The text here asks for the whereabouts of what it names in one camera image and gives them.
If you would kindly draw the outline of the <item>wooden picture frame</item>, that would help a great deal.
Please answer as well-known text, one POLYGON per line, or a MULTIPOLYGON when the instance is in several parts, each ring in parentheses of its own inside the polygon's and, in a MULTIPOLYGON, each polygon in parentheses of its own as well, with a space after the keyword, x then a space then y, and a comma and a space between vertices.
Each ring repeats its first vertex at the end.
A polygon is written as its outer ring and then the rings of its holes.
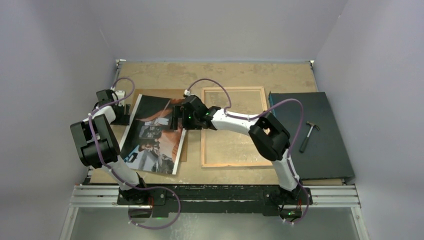
MULTIPOLYGON (((231 115, 255 116, 267 110, 262 86, 204 87, 201 100, 207 107, 231 105, 231 115)), ((226 117, 218 113, 218 129, 203 129, 200 139, 201 167, 205 169, 266 169, 272 163, 262 157, 248 132, 253 121, 226 117)))

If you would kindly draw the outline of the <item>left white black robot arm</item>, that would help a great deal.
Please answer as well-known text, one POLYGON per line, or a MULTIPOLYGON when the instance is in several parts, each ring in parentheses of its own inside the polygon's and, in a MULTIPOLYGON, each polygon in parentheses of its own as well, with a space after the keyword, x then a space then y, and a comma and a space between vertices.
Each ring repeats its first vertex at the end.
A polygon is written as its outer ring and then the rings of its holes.
POLYGON ((114 89, 96 93, 98 102, 88 117, 70 125, 78 157, 86 167, 101 169, 119 185, 119 193, 138 205, 146 203, 149 191, 145 181, 130 169, 121 157, 121 149, 112 125, 130 123, 129 104, 117 102, 125 96, 114 89))

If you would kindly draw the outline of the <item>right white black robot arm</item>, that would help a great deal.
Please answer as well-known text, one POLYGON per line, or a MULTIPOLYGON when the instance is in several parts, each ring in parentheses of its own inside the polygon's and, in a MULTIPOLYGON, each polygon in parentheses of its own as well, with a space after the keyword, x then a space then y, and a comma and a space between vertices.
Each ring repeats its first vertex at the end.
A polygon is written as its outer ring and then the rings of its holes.
POLYGON ((271 109, 256 115, 242 114, 227 107, 207 107, 198 96, 186 95, 182 103, 173 107, 169 121, 171 130, 179 126, 185 130, 210 129, 249 136, 258 153, 271 162, 282 200, 292 204, 300 198, 301 181, 291 156, 291 135, 271 109))

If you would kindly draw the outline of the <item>printed photo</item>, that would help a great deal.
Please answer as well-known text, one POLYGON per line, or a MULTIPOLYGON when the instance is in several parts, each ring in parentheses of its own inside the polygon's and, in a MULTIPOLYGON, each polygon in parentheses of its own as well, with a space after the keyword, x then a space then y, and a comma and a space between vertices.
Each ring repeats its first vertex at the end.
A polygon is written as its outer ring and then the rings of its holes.
POLYGON ((174 107, 183 100, 139 94, 120 142, 123 161, 133 169, 175 175, 186 131, 170 127, 174 107))

